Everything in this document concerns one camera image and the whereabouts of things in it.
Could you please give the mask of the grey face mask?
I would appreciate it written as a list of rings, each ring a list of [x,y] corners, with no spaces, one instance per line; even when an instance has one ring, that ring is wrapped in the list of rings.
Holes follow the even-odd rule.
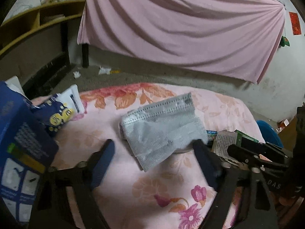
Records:
[[[190,150],[193,141],[208,143],[203,122],[195,113],[191,93],[139,107],[119,123],[141,169],[148,172],[173,153]]]

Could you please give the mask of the blue plastic trash bin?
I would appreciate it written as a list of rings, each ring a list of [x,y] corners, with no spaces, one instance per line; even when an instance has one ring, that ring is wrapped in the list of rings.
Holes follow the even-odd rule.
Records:
[[[279,138],[273,127],[271,127],[263,120],[257,120],[256,123],[258,124],[259,130],[265,142],[277,145],[279,148],[284,148],[281,139]]]

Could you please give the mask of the green white small box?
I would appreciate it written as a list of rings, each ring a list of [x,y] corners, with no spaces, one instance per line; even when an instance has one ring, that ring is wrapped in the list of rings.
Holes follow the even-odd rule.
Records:
[[[251,136],[249,136],[249,135],[247,135],[247,134],[245,134],[245,133],[243,133],[239,130],[235,130],[234,132],[237,133],[237,139],[236,139],[236,145],[237,146],[241,146],[242,139],[249,139],[249,140],[251,140],[253,142],[256,142],[256,143],[259,142],[257,139],[255,139],[255,138],[253,138],[253,137],[251,137]]]

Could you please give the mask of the blue yellow snack packet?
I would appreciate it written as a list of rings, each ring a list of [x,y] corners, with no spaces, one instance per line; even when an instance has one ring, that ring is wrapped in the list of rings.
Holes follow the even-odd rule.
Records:
[[[52,138],[67,122],[85,113],[78,86],[75,84],[37,106],[32,104],[30,110]]]

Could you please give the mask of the blue cardboard box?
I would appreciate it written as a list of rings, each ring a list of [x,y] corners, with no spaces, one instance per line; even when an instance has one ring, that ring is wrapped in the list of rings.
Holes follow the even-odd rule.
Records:
[[[25,98],[1,82],[1,198],[18,222],[30,220],[39,179],[57,151]]]

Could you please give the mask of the yellow wooden shelf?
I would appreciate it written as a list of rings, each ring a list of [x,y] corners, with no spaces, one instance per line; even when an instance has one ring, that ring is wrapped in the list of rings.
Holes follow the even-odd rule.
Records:
[[[80,18],[85,0],[48,3],[28,9],[1,25],[1,58],[36,33],[68,20]]]

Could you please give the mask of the pink hanging cloth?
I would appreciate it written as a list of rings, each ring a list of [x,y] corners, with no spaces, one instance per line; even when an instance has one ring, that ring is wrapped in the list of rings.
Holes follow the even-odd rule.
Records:
[[[258,83],[284,25],[276,0],[86,0],[77,42]]]

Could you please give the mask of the green wall ornament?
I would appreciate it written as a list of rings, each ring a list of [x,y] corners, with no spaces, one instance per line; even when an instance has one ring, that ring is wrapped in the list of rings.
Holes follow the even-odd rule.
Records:
[[[286,47],[286,46],[290,46],[290,42],[289,40],[285,37],[285,36],[282,36],[281,37],[281,40],[280,40],[280,44],[279,44],[280,47]]]

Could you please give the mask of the red paper on wall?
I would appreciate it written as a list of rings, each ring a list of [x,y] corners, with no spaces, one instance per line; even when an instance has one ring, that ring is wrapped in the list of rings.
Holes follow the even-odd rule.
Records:
[[[301,27],[300,27],[298,14],[295,12],[289,12],[289,15],[292,24],[293,35],[301,35]]]

